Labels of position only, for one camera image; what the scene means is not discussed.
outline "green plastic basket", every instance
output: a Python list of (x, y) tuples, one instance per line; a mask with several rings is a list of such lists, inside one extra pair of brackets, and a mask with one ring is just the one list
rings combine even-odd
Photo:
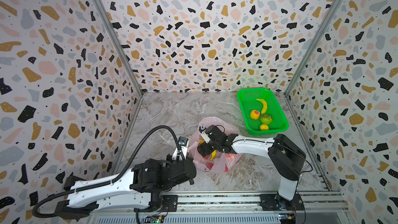
[[(289, 128), (289, 122), (273, 92), (266, 88), (247, 88), (239, 90), (237, 93), (240, 108), (242, 110), (243, 118), (248, 132), (251, 135), (266, 135), (278, 132), (284, 132)], [(267, 114), (272, 116), (272, 123), (269, 125), (269, 130), (260, 130), (260, 118), (254, 120), (250, 117), (252, 110), (261, 112), (263, 104), (256, 99), (264, 99), (267, 102)]]

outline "wire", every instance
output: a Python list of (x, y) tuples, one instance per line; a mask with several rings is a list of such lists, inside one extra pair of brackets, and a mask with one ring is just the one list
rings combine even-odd
[(273, 142), (264, 142), (264, 141), (260, 141), (260, 140), (249, 139), (249, 138), (239, 139), (239, 140), (234, 141), (233, 143), (238, 142), (238, 141), (245, 141), (245, 140), (257, 141), (257, 142), (266, 143), (266, 144), (273, 144)]
[(223, 127), (222, 125), (218, 124), (218, 125), (216, 125), (215, 127), (222, 127), (222, 128), (224, 128), (224, 131), (223, 131), (223, 132), (225, 132), (225, 127)]
[(60, 192), (58, 194), (50, 195), (47, 198), (43, 199), (42, 201), (38, 202), (33, 207), (33, 209), (32, 209), (33, 216), (38, 217), (38, 218), (56, 217), (56, 215), (53, 214), (53, 213), (52, 214), (42, 214), (38, 210), (41, 207), (41, 205), (45, 204), (46, 202), (52, 201), (52, 200), (54, 200), (54, 199), (56, 199), (58, 197), (62, 197), (62, 196), (65, 196), (65, 195), (69, 195), (69, 194), (72, 194), (72, 193), (75, 193), (75, 192), (80, 192), (80, 191), (84, 191), (84, 190), (88, 190), (88, 189), (95, 189), (95, 188), (98, 188), (98, 187), (103, 187), (103, 186), (109, 185), (111, 183), (117, 182), (126, 173), (126, 171), (130, 168), (130, 165), (131, 165), (132, 161), (134, 160), (135, 156), (137, 155), (138, 151), (140, 150), (140, 148), (142, 147), (144, 142), (148, 139), (148, 137), (150, 135), (152, 135), (152, 133), (154, 133), (155, 131), (157, 131), (159, 129), (167, 129), (172, 134), (174, 142), (176, 143), (176, 146), (177, 146), (177, 151), (180, 152), (182, 160), (186, 160), (186, 158), (182, 154), (181, 145), (178, 143), (178, 140), (177, 140), (177, 137), (176, 137), (176, 134), (174, 133), (174, 131), (170, 127), (164, 126), (164, 125), (160, 125), (160, 126), (154, 127), (139, 142), (139, 144), (135, 148), (134, 152), (132, 153), (130, 159), (127, 161), (126, 166), (119, 173), (119, 175), (117, 175), (115, 178), (113, 178), (112, 180), (106, 181), (106, 182), (96, 183), (96, 184), (92, 184), (92, 185), (89, 185), (89, 186), (80, 187), (80, 188), (76, 188), (76, 189)]
[(292, 215), (292, 213), (294, 213), (295, 214), (295, 216), (296, 216), (296, 203), (293, 203), (293, 205), (295, 206), (295, 209), (294, 209), (294, 211), (293, 212), (291, 212), (288, 216), (291, 216)]
[(140, 218), (138, 217), (138, 209), (137, 209), (137, 211), (135, 212), (135, 220), (137, 221), (137, 224), (141, 224)]
[[(304, 206), (304, 202), (302, 201), (302, 199), (301, 199), (301, 195), (300, 195), (300, 193), (296, 190), (296, 193), (298, 194), (298, 196), (300, 197), (300, 200), (301, 200), (301, 202), (302, 202), (302, 205)], [(304, 222), (306, 221), (306, 219), (307, 219), (307, 213), (305, 212), (305, 206), (304, 206), (304, 221), (301, 223), (301, 224), (304, 224)]]
[(167, 204), (167, 212), (166, 212), (166, 215), (163, 218), (165, 218), (169, 214), (169, 210), (170, 210), (169, 204), (167, 202), (165, 202), (165, 203)]
[(156, 213), (156, 214), (153, 214), (153, 215), (151, 215), (151, 217), (154, 217), (155, 215), (158, 215), (158, 214), (160, 214), (161, 212), (163, 212), (163, 209), (164, 209), (164, 205), (162, 205), (162, 209), (160, 210), (160, 212), (158, 212), (158, 213)]

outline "terrazzo wallpaper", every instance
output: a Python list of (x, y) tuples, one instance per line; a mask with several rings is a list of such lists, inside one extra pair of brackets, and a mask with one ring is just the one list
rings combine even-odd
[(398, 0), (344, 0), (289, 99), (358, 224), (398, 223)]
[(143, 91), (284, 91), (333, 0), (102, 0)]
[(110, 175), (135, 92), (91, 0), (0, 0), (0, 29), (0, 222), (65, 223), (32, 208)]

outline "pink plastic bag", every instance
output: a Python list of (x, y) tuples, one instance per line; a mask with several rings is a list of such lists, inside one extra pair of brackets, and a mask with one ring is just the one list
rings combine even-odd
[(197, 151), (199, 145), (199, 139), (202, 139), (199, 133), (199, 127), (203, 130), (211, 125), (221, 125), (225, 128), (225, 134), (237, 133), (240, 135), (238, 128), (228, 122), (223, 121), (218, 117), (206, 117), (199, 122), (198, 128), (189, 138), (190, 146), (188, 152), (193, 156), (193, 162), (196, 169), (203, 170), (204, 172), (222, 173), (229, 171), (242, 156), (241, 154), (226, 154), (223, 152), (216, 153), (213, 160), (210, 160), (211, 156), (206, 158), (202, 157)]

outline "banana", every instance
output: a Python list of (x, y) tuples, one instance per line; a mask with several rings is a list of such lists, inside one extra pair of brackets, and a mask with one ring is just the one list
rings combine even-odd
[(263, 103), (263, 109), (261, 110), (261, 114), (265, 113), (268, 109), (267, 102), (263, 99), (257, 99), (259, 102)]
[(213, 158), (216, 156), (216, 154), (217, 154), (216, 150), (211, 153), (210, 161), (213, 161)]

